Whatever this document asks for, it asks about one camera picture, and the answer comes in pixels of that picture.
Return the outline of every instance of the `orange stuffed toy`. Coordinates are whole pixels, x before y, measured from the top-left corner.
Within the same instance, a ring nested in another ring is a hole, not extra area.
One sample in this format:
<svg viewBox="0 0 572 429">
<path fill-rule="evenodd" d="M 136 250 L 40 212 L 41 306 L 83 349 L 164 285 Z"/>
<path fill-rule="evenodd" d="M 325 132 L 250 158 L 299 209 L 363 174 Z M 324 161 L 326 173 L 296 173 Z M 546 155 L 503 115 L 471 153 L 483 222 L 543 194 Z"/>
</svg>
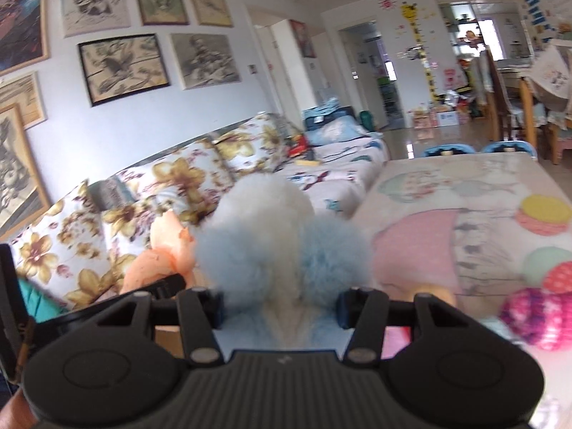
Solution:
<svg viewBox="0 0 572 429">
<path fill-rule="evenodd" d="M 132 263 L 123 280 L 121 294 L 149 285 L 170 274 L 179 273 L 187 288 L 197 285 L 194 275 L 194 237 L 183 227 L 173 210 L 151 224 L 151 249 Z"/>
</svg>

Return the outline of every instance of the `white fluffy toy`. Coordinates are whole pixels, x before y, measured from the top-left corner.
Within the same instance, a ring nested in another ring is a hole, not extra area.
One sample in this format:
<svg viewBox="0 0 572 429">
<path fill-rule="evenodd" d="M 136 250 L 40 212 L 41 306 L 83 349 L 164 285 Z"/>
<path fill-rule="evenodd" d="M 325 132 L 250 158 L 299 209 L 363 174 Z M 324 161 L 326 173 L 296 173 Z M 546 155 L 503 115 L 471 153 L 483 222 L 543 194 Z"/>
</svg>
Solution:
<svg viewBox="0 0 572 429">
<path fill-rule="evenodd" d="M 234 349 L 336 349 L 341 292 L 369 283 L 370 253 L 359 232 L 336 216 L 316 216 L 298 187 L 272 174 L 236 183 L 197 234 L 197 264 L 224 294 L 216 338 Z"/>
</svg>

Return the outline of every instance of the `floral sofa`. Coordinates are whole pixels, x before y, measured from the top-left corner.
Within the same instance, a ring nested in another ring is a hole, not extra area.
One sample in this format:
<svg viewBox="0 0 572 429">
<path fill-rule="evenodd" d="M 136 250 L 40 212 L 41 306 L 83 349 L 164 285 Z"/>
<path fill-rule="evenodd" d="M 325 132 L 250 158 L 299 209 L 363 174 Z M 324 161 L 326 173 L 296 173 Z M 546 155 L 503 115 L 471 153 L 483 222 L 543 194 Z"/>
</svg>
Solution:
<svg viewBox="0 0 572 429">
<path fill-rule="evenodd" d="M 287 158 L 292 126 L 260 114 L 187 140 L 104 181 L 81 182 L 10 241 L 16 271 L 67 309 L 117 295 L 149 229 L 168 209 L 196 230 L 240 177 L 275 172 L 308 193 L 316 212 L 349 217 L 388 159 L 379 134 L 314 148 L 319 166 Z"/>
</svg>

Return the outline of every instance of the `person's hand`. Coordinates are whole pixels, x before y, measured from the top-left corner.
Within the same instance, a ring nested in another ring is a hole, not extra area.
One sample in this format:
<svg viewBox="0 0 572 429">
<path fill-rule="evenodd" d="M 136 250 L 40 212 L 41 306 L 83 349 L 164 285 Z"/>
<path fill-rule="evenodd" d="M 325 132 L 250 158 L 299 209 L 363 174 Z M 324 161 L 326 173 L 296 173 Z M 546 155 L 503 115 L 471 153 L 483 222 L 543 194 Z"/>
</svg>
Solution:
<svg viewBox="0 0 572 429">
<path fill-rule="evenodd" d="M 36 422 L 22 389 L 0 410 L 0 429 L 31 429 Z"/>
</svg>

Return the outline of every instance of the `play mat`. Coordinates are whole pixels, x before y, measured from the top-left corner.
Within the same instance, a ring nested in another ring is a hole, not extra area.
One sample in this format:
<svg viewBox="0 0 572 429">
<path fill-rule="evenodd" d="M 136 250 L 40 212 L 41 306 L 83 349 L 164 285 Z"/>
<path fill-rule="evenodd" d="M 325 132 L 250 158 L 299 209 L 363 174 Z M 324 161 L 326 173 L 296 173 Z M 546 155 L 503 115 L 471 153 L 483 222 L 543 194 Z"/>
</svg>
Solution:
<svg viewBox="0 0 572 429">
<path fill-rule="evenodd" d="M 353 221 L 374 248 L 374 285 L 405 299 L 450 289 L 477 319 L 549 283 L 572 291 L 572 204 L 526 153 L 386 163 Z"/>
</svg>

